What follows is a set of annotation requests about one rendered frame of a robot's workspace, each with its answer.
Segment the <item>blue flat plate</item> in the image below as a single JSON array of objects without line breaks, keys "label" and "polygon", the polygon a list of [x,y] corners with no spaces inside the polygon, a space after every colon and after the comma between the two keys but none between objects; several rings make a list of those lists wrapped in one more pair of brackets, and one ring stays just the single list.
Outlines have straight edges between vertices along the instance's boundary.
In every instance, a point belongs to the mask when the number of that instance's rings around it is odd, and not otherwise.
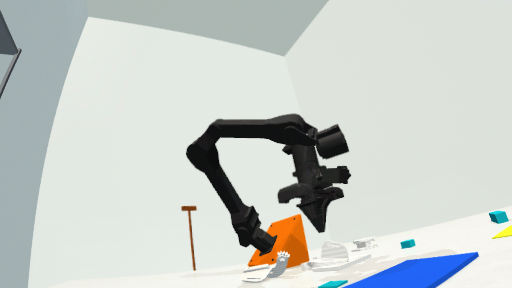
[{"label": "blue flat plate", "polygon": [[471,252],[407,260],[343,288],[436,288],[478,257]]}]

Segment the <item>white flat plate with holes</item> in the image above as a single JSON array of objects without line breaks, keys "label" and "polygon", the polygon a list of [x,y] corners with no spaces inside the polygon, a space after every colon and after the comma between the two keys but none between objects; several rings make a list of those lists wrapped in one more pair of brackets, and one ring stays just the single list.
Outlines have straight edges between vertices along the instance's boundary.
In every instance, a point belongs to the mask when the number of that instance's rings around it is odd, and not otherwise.
[{"label": "white flat plate with holes", "polygon": [[312,270],[312,267],[310,267],[309,262],[301,264],[302,271]]}]

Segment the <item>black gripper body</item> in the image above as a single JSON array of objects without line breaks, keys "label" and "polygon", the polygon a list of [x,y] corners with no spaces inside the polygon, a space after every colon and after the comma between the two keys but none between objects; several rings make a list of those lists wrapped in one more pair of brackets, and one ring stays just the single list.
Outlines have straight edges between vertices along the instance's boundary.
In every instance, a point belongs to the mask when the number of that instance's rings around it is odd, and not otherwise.
[{"label": "black gripper body", "polygon": [[319,169],[322,168],[317,161],[304,162],[296,166],[296,172],[293,173],[293,177],[297,178],[298,183],[290,184],[279,190],[279,204],[288,204],[294,198],[301,199],[301,203],[303,203],[315,198],[324,198],[324,200],[333,198],[333,200],[337,200],[344,197],[341,188],[328,187],[327,183],[320,183],[320,186],[313,187],[313,165],[318,165]]}]

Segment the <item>white rounded plate with two holes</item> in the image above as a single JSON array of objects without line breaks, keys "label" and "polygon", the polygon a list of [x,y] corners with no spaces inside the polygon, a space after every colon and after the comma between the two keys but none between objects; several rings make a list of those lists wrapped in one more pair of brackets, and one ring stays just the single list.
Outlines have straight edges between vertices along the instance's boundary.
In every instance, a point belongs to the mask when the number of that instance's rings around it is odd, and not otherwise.
[{"label": "white rounded plate with two holes", "polygon": [[360,244],[361,242],[369,241],[369,240],[373,240],[373,241],[375,241],[375,240],[377,240],[377,239],[378,239],[378,238],[377,238],[377,236],[376,236],[376,237],[367,237],[367,238],[365,238],[365,239],[355,240],[355,241],[353,241],[353,244]]}]

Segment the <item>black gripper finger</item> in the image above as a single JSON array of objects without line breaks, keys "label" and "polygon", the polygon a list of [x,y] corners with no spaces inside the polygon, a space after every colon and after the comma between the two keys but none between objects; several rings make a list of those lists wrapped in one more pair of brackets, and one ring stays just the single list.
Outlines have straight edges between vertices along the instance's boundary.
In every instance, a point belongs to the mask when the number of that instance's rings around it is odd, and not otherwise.
[{"label": "black gripper finger", "polygon": [[328,198],[328,199],[325,199],[321,205],[321,211],[322,211],[322,221],[323,221],[323,227],[324,227],[324,231],[326,230],[326,212],[327,212],[327,208],[330,204],[330,202],[333,201],[333,198]]},{"label": "black gripper finger", "polygon": [[323,216],[321,211],[323,201],[324,198],[315,198],[296,205],[301,209],[300,211],[305,214],[319,233],[324,232],[322,221]]}]

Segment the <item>small teal block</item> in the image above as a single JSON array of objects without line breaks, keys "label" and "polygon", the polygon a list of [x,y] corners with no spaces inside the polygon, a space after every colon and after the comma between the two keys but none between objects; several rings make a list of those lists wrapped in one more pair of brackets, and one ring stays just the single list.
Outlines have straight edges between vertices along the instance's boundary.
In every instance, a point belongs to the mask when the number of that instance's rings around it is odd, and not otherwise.
[{"label": "small teal block", "polygon": [[490,212],[489,215],[491,217],[491,221],[493,221],[494,223],[496,222],[497,224],[505,223],[509,220],[505,211]]}]

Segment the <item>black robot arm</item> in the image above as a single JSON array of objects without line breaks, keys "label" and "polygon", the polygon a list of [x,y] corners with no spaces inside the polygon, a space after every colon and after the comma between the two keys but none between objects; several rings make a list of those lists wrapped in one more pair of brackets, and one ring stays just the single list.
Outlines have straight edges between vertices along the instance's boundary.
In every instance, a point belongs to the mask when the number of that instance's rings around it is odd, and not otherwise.
[{"label": "black robot arm", "polygon": [[[217,194],[231,214],[233,229],[239,244],[247,248],[254,246],[261,251],[259,256],[271,252],[277,235],[272,237],[260,229],[262,222],[254,206],[243,204],[233,185],[219,164],[215,143],[219,138],[264,138],[279,144],[287,155],[293,156],[295,168],[301,163],[317,161],[317,153],[322,159],[331,159],[349,152],[349,148],[338,124],[318,132],[318,129],[296,113],[280,115],[270,119],[216,119],[208,129],[188,146],[186,156],[195,168],[204,172]],[[347,166],[327,168],[313,165],[313,187],[320,183],[348,184],[351,177]],[[320,182],[319,182],[320,181]]]}]

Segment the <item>yellow flat rectangular plate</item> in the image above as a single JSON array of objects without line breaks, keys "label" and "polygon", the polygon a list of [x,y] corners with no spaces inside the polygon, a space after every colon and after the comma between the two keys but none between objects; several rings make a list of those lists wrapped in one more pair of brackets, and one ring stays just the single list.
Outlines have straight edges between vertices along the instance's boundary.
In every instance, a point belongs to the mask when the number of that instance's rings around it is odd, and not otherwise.
[{"label": "yellow flat rectangular plate", "polygon": [[512,236],[512,226],[509,226],[507,229],[501,231],[500,233],[495,235],[492,239],[508,237],[508,236]]}]

